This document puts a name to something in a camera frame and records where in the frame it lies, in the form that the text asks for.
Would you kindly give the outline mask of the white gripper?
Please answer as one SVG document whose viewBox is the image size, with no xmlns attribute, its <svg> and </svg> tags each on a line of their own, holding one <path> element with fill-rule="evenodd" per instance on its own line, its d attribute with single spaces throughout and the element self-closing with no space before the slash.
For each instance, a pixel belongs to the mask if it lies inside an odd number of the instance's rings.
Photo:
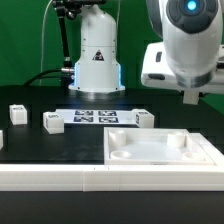
<svg viewBox="0 0 224 224">
<path fill-rule="evenodd" d="M 183 103 L 197 104 L 199 92 L 224 94 L 224 61 L 218 61 L 214 76 L 207 84 L 185 87 L 184 81 L 178 82 L 167 64 L 164 44 L 149 44 L 144 55 L 141 82 L 147 87 L 184 91 Z"/>
</svg>

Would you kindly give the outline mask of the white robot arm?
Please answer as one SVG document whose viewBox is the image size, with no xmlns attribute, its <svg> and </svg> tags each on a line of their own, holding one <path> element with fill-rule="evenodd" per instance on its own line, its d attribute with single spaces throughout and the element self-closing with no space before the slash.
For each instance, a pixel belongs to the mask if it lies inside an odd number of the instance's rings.
<svg viewBox="0 0 224 224">
<path fill-rule="evenodd" d="M 69 89 L 91 99 L 125 89 L 116 61 L 116 23 L 99 8 L 105 1 L 78 1 L 81 56 Z M 224 0 L 146 0 L 146 5 L 162 40 L 147 46 L 141 83 L 182 91 L 185 104 L 196 104 L 201 93 L 224 94 Z"/>
</svg>

